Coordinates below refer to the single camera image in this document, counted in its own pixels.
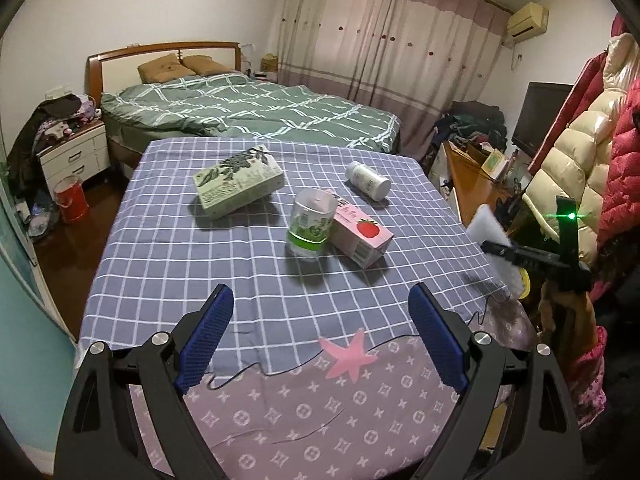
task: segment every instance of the white bottle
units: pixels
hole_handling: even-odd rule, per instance
[[[376,202],[383,200],[391,190],[391,181],[361,162],[347,166],[347,179],[361,192]]]

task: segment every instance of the black television screen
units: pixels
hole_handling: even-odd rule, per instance
[[[571,88],[560,83],[529,83],[511,142],[533,158]]]

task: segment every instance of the pink starfish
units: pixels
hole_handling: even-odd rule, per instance
[[[375,355],[367,355],[364,351],[363,344],[363,329],[358,329],[347,348],[342,348],[327,339],[321,339],[320,346],[322,347],[322,350],[326,351],[331,357],[335,357],[337,359],[335,364],[328,371],[326,378],[333,379],[334,377],[341,376],[345,372],[349,372],[351,382],[355,384],[360,375],[360,367],[368,365],[378,359]]]

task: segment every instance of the headboard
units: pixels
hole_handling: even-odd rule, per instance
[[[211,56],[214,61],[240,70],[241,57],[238,43],[226,41],[182,41],[136,45],[103,52],[87,60],[87,88],[89,95],[100,105],[102,92],[117,93],[140,84],[138,66],[161,57],[176,54],[185,56]]]

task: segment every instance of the strawberry picture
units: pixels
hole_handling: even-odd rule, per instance
[[[380,227],[373,220],[362,219],[356,227],[365,238],[375,238],[380,234]]]

